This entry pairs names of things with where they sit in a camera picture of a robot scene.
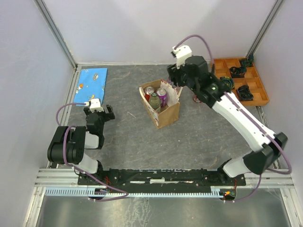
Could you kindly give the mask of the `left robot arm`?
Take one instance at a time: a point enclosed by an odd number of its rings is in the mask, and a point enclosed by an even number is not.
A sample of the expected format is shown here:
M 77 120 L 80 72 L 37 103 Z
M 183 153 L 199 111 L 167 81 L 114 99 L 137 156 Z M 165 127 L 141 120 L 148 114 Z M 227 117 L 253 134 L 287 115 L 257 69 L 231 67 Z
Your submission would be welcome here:
M 94 110 L 84 107 L 86 126 L 76 126 L 70 131 L 67 131 L 67 126 L 58 126 L 47 150 L 48 160 L 89 173 L 90 181 L 101 184 L 105 179 L 103 166 L 100 161 L 85 154 L 85 150 L 102 149 L 104 125 L 115 119 L 112 106 L 106 105 L 106 108 L 107 112 L 101 106 Z

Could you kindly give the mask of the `brown paper bag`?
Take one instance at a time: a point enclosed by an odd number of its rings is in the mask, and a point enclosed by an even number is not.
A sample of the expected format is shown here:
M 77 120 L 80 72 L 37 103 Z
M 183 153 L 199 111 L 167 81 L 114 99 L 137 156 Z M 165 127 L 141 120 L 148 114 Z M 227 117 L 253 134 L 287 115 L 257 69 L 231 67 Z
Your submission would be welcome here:
M 144 89 L 146 87 L 153 87 L 154 89 L 164 88 L 168 93 L 168 104 L 160 108 L 160 112 L 156 112 L 148 103 Z M 139 87 L 139 93 L 142 99 L 143 106 L 147 110 L 154 125 L 157 129 L 163 128 L 177 121 L 179 118 L 180 102 L 179 98 L 182 93 L 183 87 L 173 87 L 169 82 L 158 79 L 152 82 L 147 82 Z

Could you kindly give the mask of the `red soda can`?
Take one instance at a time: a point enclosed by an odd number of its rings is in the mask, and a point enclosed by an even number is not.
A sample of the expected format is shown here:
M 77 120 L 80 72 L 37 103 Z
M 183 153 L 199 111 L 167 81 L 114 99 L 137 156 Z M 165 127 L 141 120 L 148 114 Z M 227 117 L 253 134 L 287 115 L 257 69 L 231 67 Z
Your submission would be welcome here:
M 151 95 L 154 93 L 154 88 L 151 87 L 151 86 L 147 86 L 145 89 L 144 89 L 144 97 L 147 101 L 149 101 Z

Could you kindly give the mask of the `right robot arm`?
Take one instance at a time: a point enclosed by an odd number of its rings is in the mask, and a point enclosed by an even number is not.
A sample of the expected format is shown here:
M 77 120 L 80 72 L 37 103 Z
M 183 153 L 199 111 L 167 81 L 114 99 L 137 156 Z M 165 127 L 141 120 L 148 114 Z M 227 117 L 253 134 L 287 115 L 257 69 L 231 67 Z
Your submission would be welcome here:
M 282 132 L 275 133 L 259 122 L 214 71 L 208 70 L 202 56 L 187 57 L 181 65 L 169 65 L 167 71 L 175 86 L 188 87 L 201 102 L 224 117 L 252 150 L 222 165 L 222 170 L 217 173 L 221 184 L 228 185 L 238 175 L 248 172 L 261 175 L 283 154 L 287 136 Z

